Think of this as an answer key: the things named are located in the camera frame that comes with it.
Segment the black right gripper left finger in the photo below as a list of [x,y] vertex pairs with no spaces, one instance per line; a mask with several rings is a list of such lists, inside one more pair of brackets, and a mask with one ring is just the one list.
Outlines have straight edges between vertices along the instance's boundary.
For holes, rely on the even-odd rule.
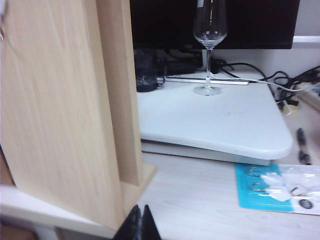
[[139,238],[141,219],[141,210],[138,205],[135,205],[119,228],[119,239],[137,240]]

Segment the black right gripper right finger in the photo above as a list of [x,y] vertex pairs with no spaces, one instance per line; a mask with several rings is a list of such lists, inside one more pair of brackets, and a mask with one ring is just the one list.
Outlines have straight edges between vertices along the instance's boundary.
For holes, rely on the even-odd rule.
[[145,205],[143,210],[142,239],[143,240],[161,240],[162,239],[148,205]]

